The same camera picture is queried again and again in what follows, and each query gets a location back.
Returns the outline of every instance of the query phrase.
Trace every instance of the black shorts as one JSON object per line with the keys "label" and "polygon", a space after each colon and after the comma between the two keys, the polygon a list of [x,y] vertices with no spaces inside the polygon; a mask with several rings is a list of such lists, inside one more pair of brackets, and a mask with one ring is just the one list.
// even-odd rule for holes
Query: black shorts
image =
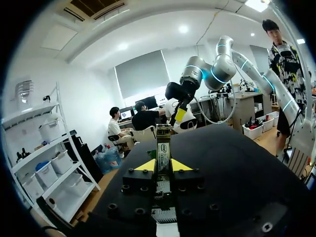
{"label": "black shorts", "polygon": [[[304,104],[298,104],[298,106],[301,110],[304,109]],[[281,134],[286,135],[287,137],[291,135],[290,125],[288,124],[287,118],[281,108],[276,128],[278,129],[278,131],[280,131]]]}

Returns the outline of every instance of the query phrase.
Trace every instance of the patterned shirt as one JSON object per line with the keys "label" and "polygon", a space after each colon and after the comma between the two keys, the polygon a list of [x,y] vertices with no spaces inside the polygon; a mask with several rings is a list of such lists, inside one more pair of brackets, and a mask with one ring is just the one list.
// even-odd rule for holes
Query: patterned shirt
{"label": "patterned shirt", "polygon": [[291,55],[283,57],[273,44],[269,50],[270,68],[278,75],[297,103],[306,105],[306,88],[300,59],[296,49],[289,45]]}

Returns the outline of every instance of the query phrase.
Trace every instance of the man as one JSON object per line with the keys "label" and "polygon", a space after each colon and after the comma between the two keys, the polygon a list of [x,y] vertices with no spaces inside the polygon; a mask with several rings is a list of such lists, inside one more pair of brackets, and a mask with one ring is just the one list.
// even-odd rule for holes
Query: man
{"label": "man", "polygon": [[[175,113],[175,108],[179,104],[178,100],[171,98],[165,104],[166,117],[168,120]],[[187,112],[184,114],[182,121],[176,121],[173,126],[173,130],[177,133],[182,133],[190,130],[194,130],[197,127],[198,120],[192,114],[191,106],[187,105]]]}
{"label": "man", "polygon": [[156,127],[156,119],[163,115],[164,110],[150,111],[143,101],[137,102],[135,105],[137,114],[132,118],[132,123],[136,131],[142,131],[150,126]]}
{"label": "man", "polygon": [[[278,75],[302,112],[305,113],[306,88],[297,51],[293,46],[282,40],[279,27],[274,21],[265,20],[262,27],[273,41],[272,48],[269,50],[270,68]],[[290,135],[289,123],[282,108],[280,108],[277,129],[280,131],[276,148],[276,156],[278,157],[282,155],[286,138]]]}
{"label": "man", "polygon": [[134,147],[134,141],[128,129],[121,129],[118,124],[120,112],[118,107],[110,109],[111,119],[108,126],[109,136],[118,135],[118,143],[127,143],[128,148],[131,150]]}

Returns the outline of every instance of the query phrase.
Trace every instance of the gray roller blind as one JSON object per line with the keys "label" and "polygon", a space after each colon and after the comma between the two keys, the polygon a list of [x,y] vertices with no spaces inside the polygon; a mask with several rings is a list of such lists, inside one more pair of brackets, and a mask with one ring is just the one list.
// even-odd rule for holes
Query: gray roller blind
{"label": "gray roller blind", "polygon": [[259,72],[265,73],[269,69],[268,51],[266,48],[251,45],[253,56],[256,60]]}
{"label": "gray roller blind", "polygon": [[122,63],[116,67],[116,71],[124,99],[169,83],[161,51]]}

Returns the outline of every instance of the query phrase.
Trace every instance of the person sitting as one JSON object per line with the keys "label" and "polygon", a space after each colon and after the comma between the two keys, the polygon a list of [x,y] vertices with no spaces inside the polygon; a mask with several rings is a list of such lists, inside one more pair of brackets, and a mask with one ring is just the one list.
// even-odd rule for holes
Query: person sitting
{"label": "person sitting", "polygon": [[[171,119],[172,115],[175,113],[175,108],[179,104],[178,100],[171,98],[165,104],[166,117],[168,120]],[[173,125],[173,130],[176,133],[182,133],[186,131],[191,131],[197,128],[198,120],[192,114],[191,106],[187,105],[187,112],[184,114],[182,121],[176,121]]]}
{"label": "person sitting", "polygon": [[113,107],[110,109],[111,119],[108,126],[109,136],[118,135],[118,143],[127,143],[128,148],[131,150],[134,147],[134,141],[130,135],[129,129],[121,129],[118,124],[118,119],[120,117],[120,111],[118,107]]}
{"label": "person sitting", "polygon": [[149,126],[156,127],[156,119],[164,114],[164,110],[150,111],[143,101],[137,102],[135,105],[137,114],[132,118],[132,124],[136,131],[142,131]]}

